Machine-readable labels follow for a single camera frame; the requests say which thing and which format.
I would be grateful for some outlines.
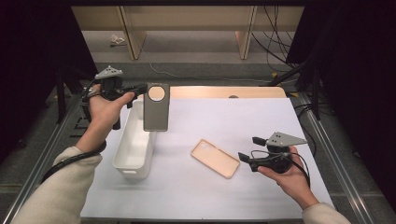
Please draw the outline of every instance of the white tabletop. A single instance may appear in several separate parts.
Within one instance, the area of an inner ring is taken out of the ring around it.
[[[304,138],[287,98],[172,99],[169,129],[157,133],[148,177],[125,179],[112,165],[129,110],[121,111],[121,130],[107,138],[103,161],[83,217],[172,221],[241,221],[301,218],[301,208],[275,181],[252,173],[241,162],[226,179],[191,156],[204,138],[236,158],[238,152],[263,150],[253,136],[274,132]],[[332,204],[308,145],[297,146],[308,163],[311,188],[321,202]]]

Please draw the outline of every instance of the white container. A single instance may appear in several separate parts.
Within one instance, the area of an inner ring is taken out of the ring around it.
[[[149,175],[156,132],[143,131],[143,101],[129,109],[113,166],[125,177],[142,179]]]

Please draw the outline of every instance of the phone case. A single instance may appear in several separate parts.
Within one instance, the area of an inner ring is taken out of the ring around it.
[[[191,155],[228,179],[233,177],[236,168],[239,166],[239,160],[236,157],[215,147],[205,139],[201,139],[192,150]]]

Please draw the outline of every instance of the hand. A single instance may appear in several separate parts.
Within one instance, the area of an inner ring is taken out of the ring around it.
[[[290,152],[298,153],[296,147],[290,147]],[[301,167],[304,167],[297,155],[292,155],[292,159]],[[285,191],[286,194],[296,201],[303,210],[318,203],[318,199],[315,197],[306,183],[303,172],[301,172],[301,170],[299,170],[295,165],[292,165],[290,169],[284,174],[278,174],[275,171],[263,166],[260,166],[258,171],[263,175],[275,180],[275,182],[283,189],[283,191]]]
[[[92,87],[99,91],[100,85]],[[83,152],[89,152],[99,148],[105,142],[113,125],[120,117],[120,111],[124,105],[134,99],[133,92],[127,92],[115,101],[108,101],[101,95],[90,98],[90,112],[92,121],[87,131],[82,135],[76,147]]]

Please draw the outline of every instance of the sleeve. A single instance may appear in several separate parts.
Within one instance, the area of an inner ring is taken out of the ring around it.
[[[327,203],[317,203],[303,211],[305,224],[350,224],[339,212]]]
[[[54,164],[81,153],[77,147],[69,147]],[[97,155],[76,161],[50,176],[30,196],[12,223],[79,223],[94,170],[101,160],[102,156]]]

